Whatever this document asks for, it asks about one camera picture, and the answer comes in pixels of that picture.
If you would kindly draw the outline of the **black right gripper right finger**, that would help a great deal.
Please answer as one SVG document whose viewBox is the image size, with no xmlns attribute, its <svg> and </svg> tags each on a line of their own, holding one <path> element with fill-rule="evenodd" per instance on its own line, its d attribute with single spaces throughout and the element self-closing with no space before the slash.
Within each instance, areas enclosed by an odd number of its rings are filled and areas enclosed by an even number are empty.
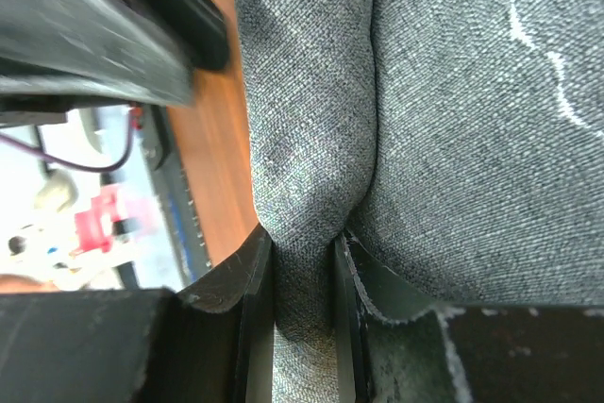
<svg viewBox="0 0 604 403">
<path fill-rule="evenodd" d="M 601 307 L 439 301 L 350 234 L 333 252 L 341 401 L 602 400 Z"/>
</svg>

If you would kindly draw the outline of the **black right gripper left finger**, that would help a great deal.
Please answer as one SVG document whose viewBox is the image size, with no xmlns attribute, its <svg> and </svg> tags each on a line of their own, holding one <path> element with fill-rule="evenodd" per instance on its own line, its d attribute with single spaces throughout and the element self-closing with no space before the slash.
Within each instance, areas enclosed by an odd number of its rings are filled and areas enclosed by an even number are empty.
<svg viewBox="0 0 604 403">
<path fill-rule="evenodd" d="M 179 293 L 6 294 L 5 402 L 268 402 L 272 242 L 255 228 Z"/>
</svg>

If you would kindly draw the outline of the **grey cloth napkin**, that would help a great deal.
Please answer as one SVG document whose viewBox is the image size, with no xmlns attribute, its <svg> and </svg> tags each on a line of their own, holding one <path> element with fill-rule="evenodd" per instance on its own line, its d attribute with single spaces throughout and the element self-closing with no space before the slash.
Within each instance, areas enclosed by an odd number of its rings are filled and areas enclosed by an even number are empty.
<svg viewBox="0 0 604 403">
<path fill-rule="evenodd" d="M 494 304 L 603 301 L 603 0 L 235 0 L 276 402 L 338 398 L 330 245 Z"/>
</svg>

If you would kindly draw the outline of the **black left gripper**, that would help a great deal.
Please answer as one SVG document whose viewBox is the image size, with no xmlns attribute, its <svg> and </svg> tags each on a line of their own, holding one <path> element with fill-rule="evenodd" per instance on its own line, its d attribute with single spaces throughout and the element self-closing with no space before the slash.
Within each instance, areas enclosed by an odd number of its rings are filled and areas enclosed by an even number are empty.
<svg viewBox="0 0 604 403">
<path fill-rule="evenodd" d="M 230 59 L 211 0 L 1 0 L 1 94 L 186 105 Z"/>
</svg>

